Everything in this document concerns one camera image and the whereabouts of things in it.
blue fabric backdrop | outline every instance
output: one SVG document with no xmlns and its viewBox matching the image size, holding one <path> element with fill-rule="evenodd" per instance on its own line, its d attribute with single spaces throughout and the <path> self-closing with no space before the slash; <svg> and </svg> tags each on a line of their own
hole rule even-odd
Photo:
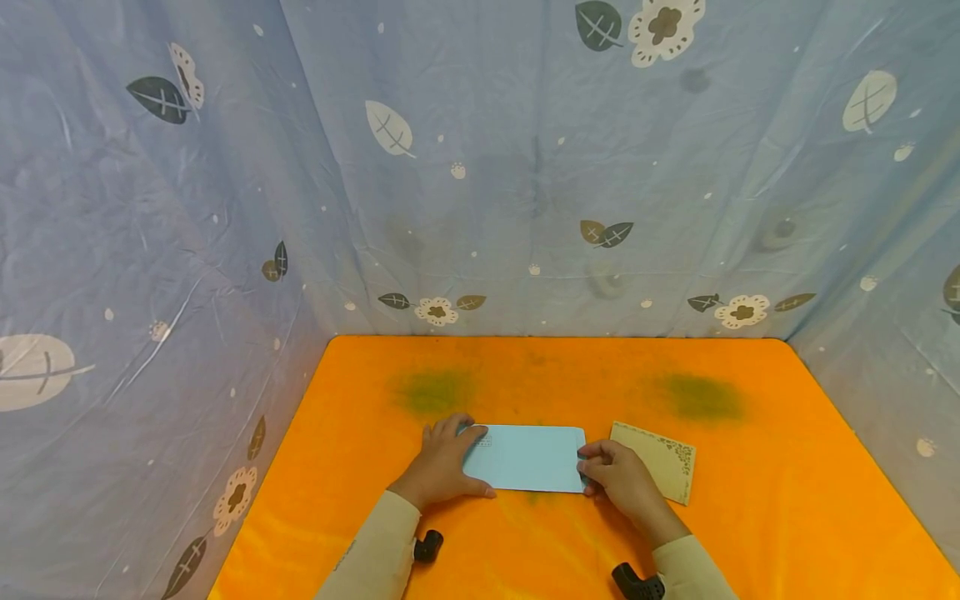
<svg viewBox="0 0 960 600">
<path fill-rule="evenodd" d="M 203 596 L 337 333 L 786 339 L 960 566 L 958 31 L 4 3 L 0 595 Z"/>
</svg>

flower print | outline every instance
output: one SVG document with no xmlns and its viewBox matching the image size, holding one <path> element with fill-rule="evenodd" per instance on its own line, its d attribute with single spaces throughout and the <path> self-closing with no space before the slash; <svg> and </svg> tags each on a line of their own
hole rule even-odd
<svg viewBox="0 0 960 600">
<path fill-rule="evenodd" d="M 650 66 L 662 57 L 672 60 L 693 43 L 693 26 L 704 16 L 706 0 L 644 0 L 630 19 L 628 39 L 636 44 L 631 62 Z"/>
<path fill-rule="evenodd" d="M 766 296 L 737 296 L 730 304 L 713 311 L 713 316 L 727 329 L 739 329 L 766 319 L 769 306 L 770 301 Z"/>
<path fill-rule="evenodd" d="M 426 319 L 430 324 L 437 327 L 443 327 L 447 324 L 454 324 L 460 315 L 453 310 L 450 300 L 446 298 L 424 298 L 420 300 L 420 306 L 414 309 L 417 316 Z"/>
<path fill-rule="evenodd" d="M 256 485 L 256 467 L 240 467 L 227 480 L 224 494 L 213 508 L 213 518 L 217 524 L 213 535 L 219 538 L 229 529 L 230 524 L 238 520 L 253 498 L 253 486 Z"/>
</svg>

black object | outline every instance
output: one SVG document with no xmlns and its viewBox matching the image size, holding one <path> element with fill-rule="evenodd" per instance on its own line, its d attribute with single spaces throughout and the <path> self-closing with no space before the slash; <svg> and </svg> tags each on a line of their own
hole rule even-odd
<svg viewBox="0 0 960 600">
<path fill-rule="evenodd" d="M 659 575 L 640 579 L 630 563 L 620 563 L 613 570 L 613 580 L 627 600 L 660 600 L 666 593 Z"/>
<path fill-rule="evenodd" d="M 431 529 L 423 536 L 423 541 L 417 540 L 414 544 L 414 560 L 418 563 L 430 564 L 437 560 L 440 546 L 444 545 L 444 536 Z"/>
</svg>

right hand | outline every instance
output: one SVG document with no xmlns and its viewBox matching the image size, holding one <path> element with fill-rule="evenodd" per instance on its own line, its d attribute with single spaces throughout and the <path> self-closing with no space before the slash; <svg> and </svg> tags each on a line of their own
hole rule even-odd
<svg viewBox="0 0 960 600">
<path fill-rule="evenodd" d="M 627 446 L 600 440 L 579 452 L 586 460 L 577 469 L 590 478 L 584 494 L 596 495 L 603 489 L 613 506 L 638 526 L 664 508 L 669 510 L 650 470 Z"/>
</svg>

green stain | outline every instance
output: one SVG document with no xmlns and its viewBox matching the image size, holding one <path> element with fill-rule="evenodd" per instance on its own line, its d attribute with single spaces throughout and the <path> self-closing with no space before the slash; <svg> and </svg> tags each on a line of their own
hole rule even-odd
<svg viewBox="0 0 960 600">
<path fill-rule="evenodd" d="M 743 419 L 743 398 L 733 384 L 697 375 L 672 374 L 660 382 L 677 415 L 716 422 Z"/>
<path fill-rule="evenodd" d="M 460 371 L 418 372 L 399 386 L 400 402 L 418 417 L 445 417 L 464 410 L 473 398 L 473 381 Z"/>
</svg>

